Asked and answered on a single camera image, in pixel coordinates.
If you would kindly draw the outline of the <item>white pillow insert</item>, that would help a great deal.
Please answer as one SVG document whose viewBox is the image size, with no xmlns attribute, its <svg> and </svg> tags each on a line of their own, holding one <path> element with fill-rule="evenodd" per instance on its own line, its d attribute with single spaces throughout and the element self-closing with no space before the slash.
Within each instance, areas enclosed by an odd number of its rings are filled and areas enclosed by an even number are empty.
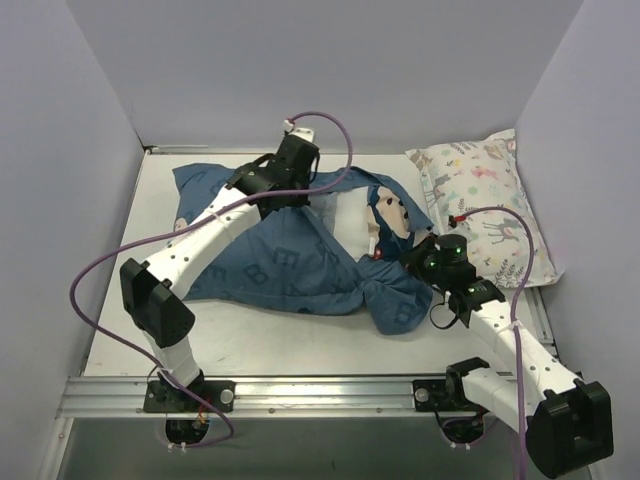
<svg viewBox="0 0 640 480">
<path fill-rule="evenodd" d="M 367 187 L 313 196 L 310 208 L 354 260 L 374 255 L 377 230 L 369 225 Z"/>
</svg>

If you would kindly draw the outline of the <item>blue cartoon print pillowcase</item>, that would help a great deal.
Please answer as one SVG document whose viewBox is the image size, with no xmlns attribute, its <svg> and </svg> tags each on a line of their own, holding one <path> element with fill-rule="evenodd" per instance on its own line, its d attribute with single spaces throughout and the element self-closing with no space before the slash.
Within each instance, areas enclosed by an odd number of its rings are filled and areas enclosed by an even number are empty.
<svg viewBox="0 0 640 480">
<path fill-rule="evenodd" d="M 319 194 L 368 188 L 372 257 L 354 260 L 309 204 L 271 213 L 227 247 L 195 280 L 187 300 L 228 300 L 271 310 L 347 315 L 366 308 L 384 335 L 417 328 L 433 293 L 400 264 L 433 224 L 393 178 L 353 167 L 318 174 Z"/>
</svg>

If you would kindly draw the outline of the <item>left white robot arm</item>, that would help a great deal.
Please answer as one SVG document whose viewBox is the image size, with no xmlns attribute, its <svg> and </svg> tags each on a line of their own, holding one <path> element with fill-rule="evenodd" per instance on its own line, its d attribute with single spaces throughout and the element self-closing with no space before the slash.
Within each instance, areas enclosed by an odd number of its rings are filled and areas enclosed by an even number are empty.
<svg viewBox="0 0 640 480">
<path fill-rule="evenodd" d="M 173 239 L 145 261 L 128 259 L 120 267 L 124 309 L 149 341 L 161 376 L 169 383 L 166 398 L 180 411 L 193 410 L 202 399 L 202 386 L 196 381 L 202 371 L 188 338 L 195 315 L 184 298 L 204 269 L 241 234 L 274 211 L 308 203 L 307 195 L 296 192 L 310 186 L 312 164 L 319 158 L 314 137 L 306 128 L 285 135 L 276 153 L 236 169 L 195 219 L 210 222 Z M 285 190 L 295 193 L 249 198 Z"/>
</svg>

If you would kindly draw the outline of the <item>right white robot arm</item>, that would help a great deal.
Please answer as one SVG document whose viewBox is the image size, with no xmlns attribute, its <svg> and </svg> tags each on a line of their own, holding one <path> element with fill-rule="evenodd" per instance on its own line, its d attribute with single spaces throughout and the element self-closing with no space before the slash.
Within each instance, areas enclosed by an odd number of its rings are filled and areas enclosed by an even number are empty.
<svg viewBox="0 0 640 480">
<path fill-rule="evenodd" d="M 400 257 L 405 270 L 443 293 L 457 321 L 509 368 L 508 381 L 479 357 L 448 366 L 446 402 L 478 406 L 518 435 L 519 449 L 556 479 L 614 452 L 611 398 L 565 366 L 516 319 L 515 302 L 478 275 L 457 234 L 429 235 Z"/>
</svg>

